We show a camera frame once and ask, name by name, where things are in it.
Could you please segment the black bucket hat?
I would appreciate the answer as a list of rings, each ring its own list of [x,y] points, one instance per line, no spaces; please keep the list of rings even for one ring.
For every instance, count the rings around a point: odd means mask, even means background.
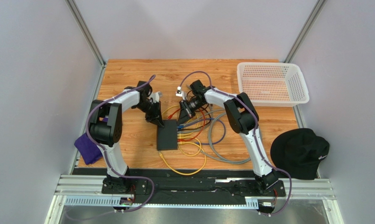
[[[314,180],[329,149],[329,142],[312,129],[299,128],[280,134],[273,141],[270,154],[275,167],[285,170],[292,178]]]

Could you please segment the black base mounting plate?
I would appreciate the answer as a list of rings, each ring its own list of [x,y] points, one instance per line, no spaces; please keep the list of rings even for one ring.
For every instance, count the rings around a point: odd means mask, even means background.
[[[275,197],[288,195],[282,180],[268,189],[262,188],[250,170],[204,170],[192,176],[182,176],[169,169],[129,170],[140,179],[121,180],[107,175],[105,168],[76,168],[73,175],[99,176],[100,192],[129,194],[135,202],[157,204],[242,205],[246,196]]]

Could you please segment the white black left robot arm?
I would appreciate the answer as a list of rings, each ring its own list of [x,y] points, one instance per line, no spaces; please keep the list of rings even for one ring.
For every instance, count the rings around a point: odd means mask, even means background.
[[[86,134],[102,153],[109,177],[123,181],[133,178],[119,146],[123,113],[137,108],[145,113],[146,122],[164,127],[161,97],[162,93],[154,92],[149,82],[140,81],[137,87],[126,88],[112,98],[92,102],[85,125]]]

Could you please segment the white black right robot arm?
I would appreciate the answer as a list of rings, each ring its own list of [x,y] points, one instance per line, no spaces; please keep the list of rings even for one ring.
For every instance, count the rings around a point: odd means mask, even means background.
[[[191,118],[196,110],[205,104],[213,104],[223,108],[229,125],[239,134],[249,152],[253,165],[253,172],[259,185],[268,189],[278,181],[276,168],[271,165],[261,138],[259,136],[259,116],[246,93],[231,94],[223,92],[213,86],[204,86],[200,80],[190,85],[193,97],[188,100],[181,86],[177,87],[176,96],[180,101],[181,112],[179,123]]]

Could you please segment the purple cloth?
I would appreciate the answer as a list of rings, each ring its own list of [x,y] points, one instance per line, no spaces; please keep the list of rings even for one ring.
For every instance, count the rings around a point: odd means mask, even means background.
[[[89,139],[86,133],[75,140],[74,146],[83,157],[86,165],[94,164],[103,157],[98,146]]]

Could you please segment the white perforated plastic basket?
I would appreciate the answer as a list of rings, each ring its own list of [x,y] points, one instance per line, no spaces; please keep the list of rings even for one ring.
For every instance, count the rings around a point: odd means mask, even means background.
[[[303,73],[292,63],[239,63],[237,81],[254,106],[294,107],[310,99]]]

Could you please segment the aluminium frame rail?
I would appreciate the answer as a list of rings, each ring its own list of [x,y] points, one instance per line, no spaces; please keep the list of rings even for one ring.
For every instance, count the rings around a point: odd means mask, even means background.
[[[108,208],[199,208],[241,209],[255,213],[274,208],[286,214],[293,203],[313,207],[330,224],[341,224],[336,196],[328,179],[313,181],[280,179],[265,193],[254,187],[254,178],[166,177],[156,175],[153,184],[133,180],[131,189],[119,189],[104,182],[103,175],[62,175],[47,215],[55,224],[66,206]]]

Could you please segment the black network switch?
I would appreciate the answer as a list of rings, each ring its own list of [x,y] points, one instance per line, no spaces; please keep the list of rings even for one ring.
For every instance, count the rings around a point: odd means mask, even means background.
[[[177,137],[177,120],[169,119],[164,120],[164,127],[157,127],[157,150],[177,150],[178,137]]]

